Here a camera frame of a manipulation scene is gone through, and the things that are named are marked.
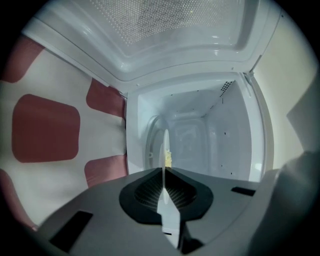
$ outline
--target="white wall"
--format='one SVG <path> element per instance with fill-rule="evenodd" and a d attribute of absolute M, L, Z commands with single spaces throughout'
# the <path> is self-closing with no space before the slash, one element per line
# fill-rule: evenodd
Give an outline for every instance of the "white wall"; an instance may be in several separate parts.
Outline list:
<path fill-rule="evenodd" d="M 264 55 L 254 69 L 270 113 L 274 169 L 303 152 L 287 114 L 314 80 L 318 67 L 318 60 L 308 40 L 289 15 L 283 12 Z"/>

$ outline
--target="black slot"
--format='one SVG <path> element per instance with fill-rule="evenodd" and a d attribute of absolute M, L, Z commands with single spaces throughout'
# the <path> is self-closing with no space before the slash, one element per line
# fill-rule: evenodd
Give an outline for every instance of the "black slot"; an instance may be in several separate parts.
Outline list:
<path fill-rule="evenodd" d="M 248 188 L 243 188 L 243 187 L 238 187 L 238 186 L 235 186 L 233 189 L 231 189 L 231 191 L 239 193 L 239 194 L 243 194 L 243 195 L 246 195 L 246 196 L 250 196 L 250 197 L 253 197 L 253 195 L 256 192 L 253 189 L 248 189 Z"/>
<path fill-rule="evenodd" d="M 92 213 L 78 211 L 58 233 L 51 238 L 50 243 L 68 253 L 92 216 Z"/>

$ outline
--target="white plastic panel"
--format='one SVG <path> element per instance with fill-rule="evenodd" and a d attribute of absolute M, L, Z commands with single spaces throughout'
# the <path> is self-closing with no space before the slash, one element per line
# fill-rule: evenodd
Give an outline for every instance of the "white plastic panel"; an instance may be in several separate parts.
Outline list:
<path fill-rule="evenodd" d="M 143 154 L 145 157 L 144 166 L 146 169 L 163 167 L 160 163 L 165 154 L 161 152 L 161 145 L 164 143 L 165 131 L 168 128 L 169 126 L 166 120 L 160 115 L 150 119 L 144 134 L 144 136 L 147 134 L 145 153 Z"/>
<path fill-rule="evenodd" d="M 126 139 L 130 174 L 145 169 L 140 156 L 146 147 L 144 133 L 149 132 L 148 122 L 154 116 L 168 123 L 173 167 L 260 181 L 262 120 L 254 92 L 242 75 L 189 75 L 129 93 Z"/>
<path fill-rule="evenodd" d="M 59 0 L 23 32 L 126 93 L 164 76 L 249 71 L 279 13 L 268 0 Z"/>
<path fill-rule="evenodd" d="M 272 123 L 273 169 L 281 168 L 306 150 L 288 114 L 314 83 L 317 72 L 319 61 L 308 40 L 290 16 L 282 12 L 270 44 L 254 69 Z M 302 117 L 306 114 L 301 113 L 295 116 L 295 122 L 304 120 Z"/>

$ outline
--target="black vent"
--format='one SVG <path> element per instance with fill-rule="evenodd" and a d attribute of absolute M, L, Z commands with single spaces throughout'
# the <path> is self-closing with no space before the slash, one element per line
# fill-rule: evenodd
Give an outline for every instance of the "black vent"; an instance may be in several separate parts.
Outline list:
<path fill-rule="evenodd" d="M 222 97 L 225 92 L 228 90 L 229 86 L 233 83 L 234 81 L 231 82 L 225 82 L 224 85 L 222 86 L 222 88 L 220 89 L 220 91 L 222 91 L 220 97 Z"/>
<path fill-rule="evenodd" d="M 137 187 L 134 192 L 135 199 L 150 210 L 157 212 L 158 201 L 163 190 L 162 173 L 159 172 Z"/>
<path fill-rule="evenodd" d="M 165 173 L 165 189 L 179 211 L 190 205 L 197 197 L 197 190 L 194 186 L 169 171 Z"/>

